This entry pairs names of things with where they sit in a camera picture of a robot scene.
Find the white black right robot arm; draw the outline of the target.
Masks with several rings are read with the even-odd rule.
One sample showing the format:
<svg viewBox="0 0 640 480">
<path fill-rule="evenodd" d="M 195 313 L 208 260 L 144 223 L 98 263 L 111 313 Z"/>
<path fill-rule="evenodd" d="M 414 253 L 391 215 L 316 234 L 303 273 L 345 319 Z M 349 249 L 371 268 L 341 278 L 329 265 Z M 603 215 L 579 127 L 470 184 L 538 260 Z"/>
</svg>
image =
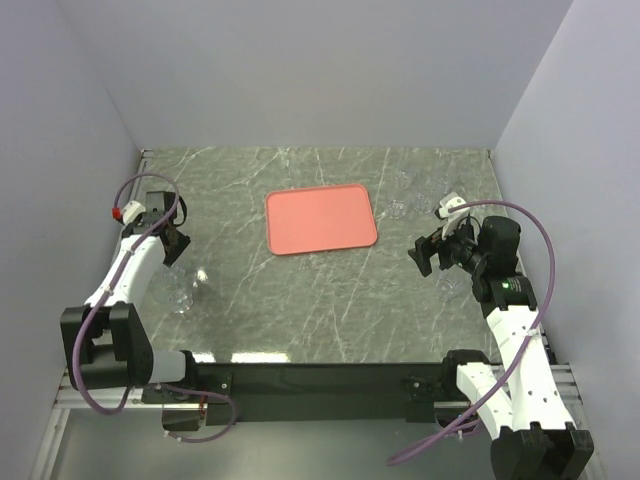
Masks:
<svg viewBox="0 0 640 480">
<path fill-rule="evenodd" d="M 530 281 L 517 269 L 520 225 L 489 216 L 475 229 L 469 218 L 449 221 L 420 237 L 408 254 L 423 276 L 436 256 L 441 269 L 469 273 L 472 293 L 498 345 L 505 368 L 501 385 L 484 360 L 467 352 L 448 357 L 443 393 L 465 396 L 491 436 L 498 479 L 577 479 L 594 453 L 589 431 L 579 428 L 561 398 L 537 322 Z"/>
</svg>

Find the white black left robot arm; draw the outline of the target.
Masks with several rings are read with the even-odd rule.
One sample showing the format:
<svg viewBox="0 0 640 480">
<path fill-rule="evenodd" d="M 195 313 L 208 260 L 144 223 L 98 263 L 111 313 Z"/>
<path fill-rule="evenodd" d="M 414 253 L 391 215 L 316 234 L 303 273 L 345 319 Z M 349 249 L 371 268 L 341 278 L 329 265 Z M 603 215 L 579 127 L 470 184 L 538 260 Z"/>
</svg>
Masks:
<svg viewBox="0 0 640 480">
<path fill-rule="evenodd" d="M 124 225 L 115 260 L 84 304 L 65 309 L 60 319 L 76 389 L 165 383 L 180 402 L 199 394 L 201 377 L 189 369 L 193 359 L 181 351 L 153 349 L 137 311 L 156 272 L 173 265 L 190 244 L 176 221 L 184 205 L 174 192 L 152 191 L 142 204 L 130 202 L 114 210 Z"/>
</svg>

